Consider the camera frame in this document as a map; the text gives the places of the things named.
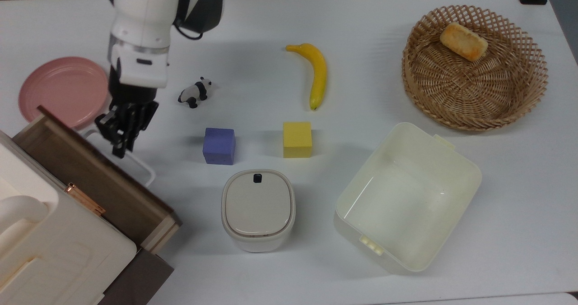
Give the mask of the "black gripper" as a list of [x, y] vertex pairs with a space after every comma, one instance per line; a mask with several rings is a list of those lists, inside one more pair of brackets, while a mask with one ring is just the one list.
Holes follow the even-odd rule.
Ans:
[[114, 156], [122, 159], [133, 151], [140, 131], [146, 130], [159, 107], [157, 89], [120, 83], [114, 67], [110, 67], [108, 91], [112, 98], [109, 112], [95, 118], [95, 125], [113, 146]]

